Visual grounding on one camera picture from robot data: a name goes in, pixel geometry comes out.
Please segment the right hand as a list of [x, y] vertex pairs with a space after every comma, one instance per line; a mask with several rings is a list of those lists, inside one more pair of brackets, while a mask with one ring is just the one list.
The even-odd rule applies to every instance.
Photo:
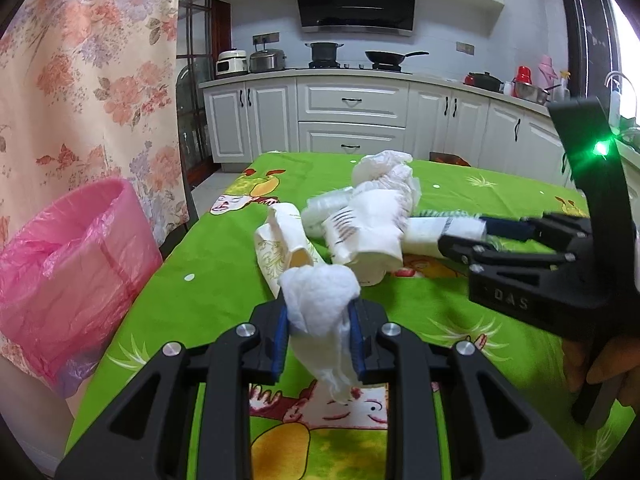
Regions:
[[587, 364], [590, 350], [586, 344], [563, 340], [562, 351], [563, 370], [570, 392], [578, 391], [584, 382], [594, 385], [622, 375], [624, 381], [617, 400], [638, 413], [640, 342], [637, 338], [620, 337], [609, 341], [590, 365]]

